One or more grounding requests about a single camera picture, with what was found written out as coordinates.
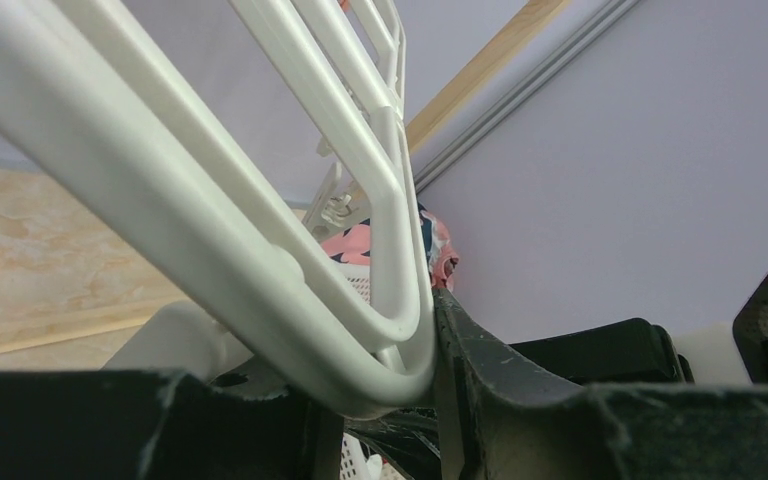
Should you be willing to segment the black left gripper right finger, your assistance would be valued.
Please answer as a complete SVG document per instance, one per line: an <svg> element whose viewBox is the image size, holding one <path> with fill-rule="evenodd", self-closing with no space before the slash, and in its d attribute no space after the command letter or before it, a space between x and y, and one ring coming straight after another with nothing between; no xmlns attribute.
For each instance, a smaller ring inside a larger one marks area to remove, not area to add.
<svg viewBox="0 0 768 480"><path fill-rule="evenodd" d="M768 386L579 386L433 299L443 478L768 479Z"/></svg>

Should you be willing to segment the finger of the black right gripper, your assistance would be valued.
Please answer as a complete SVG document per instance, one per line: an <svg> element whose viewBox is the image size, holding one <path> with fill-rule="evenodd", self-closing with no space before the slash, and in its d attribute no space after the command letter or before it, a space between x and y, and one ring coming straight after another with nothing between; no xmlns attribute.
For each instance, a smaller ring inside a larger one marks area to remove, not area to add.
<svg viewBox="0 0 768 480"><path fill-rule="evenodd" d="M346 420L344 431L381 454L406 479L442 478L433 408L400 409L375 420Z"/></svg>

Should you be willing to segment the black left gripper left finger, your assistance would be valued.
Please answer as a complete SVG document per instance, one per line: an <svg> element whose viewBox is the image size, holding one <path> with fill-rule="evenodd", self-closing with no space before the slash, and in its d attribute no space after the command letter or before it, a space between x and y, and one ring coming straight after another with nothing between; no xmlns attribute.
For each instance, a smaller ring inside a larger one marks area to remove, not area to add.
<svg viewBox="0 0 768 480"><path fill-rule="evenodd" d="M335 479L342 435L266 371L0 372L0 479Z"/></svg>

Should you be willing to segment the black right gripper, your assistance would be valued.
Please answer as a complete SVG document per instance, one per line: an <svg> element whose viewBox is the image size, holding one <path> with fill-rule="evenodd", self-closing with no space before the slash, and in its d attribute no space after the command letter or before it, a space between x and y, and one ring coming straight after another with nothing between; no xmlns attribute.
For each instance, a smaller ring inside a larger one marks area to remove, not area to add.
<svg viewBox="0 0 768 480"><path fill-rule="evenodd" d="M694 382L689 362L667 331L642 318L510 347L578 385Z"/></svg>

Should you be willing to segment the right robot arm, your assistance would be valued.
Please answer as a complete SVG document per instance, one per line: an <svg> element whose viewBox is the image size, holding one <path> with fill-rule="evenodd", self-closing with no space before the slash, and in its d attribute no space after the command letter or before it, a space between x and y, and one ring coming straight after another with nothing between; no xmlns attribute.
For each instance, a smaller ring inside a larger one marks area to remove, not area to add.
<svg viewBox="0 0 768 480"><path fill-rule="evenodd" d="M429 408L351 421L408 479L768 479L768 273L731 322L507 344L435 296Z"/></svg>

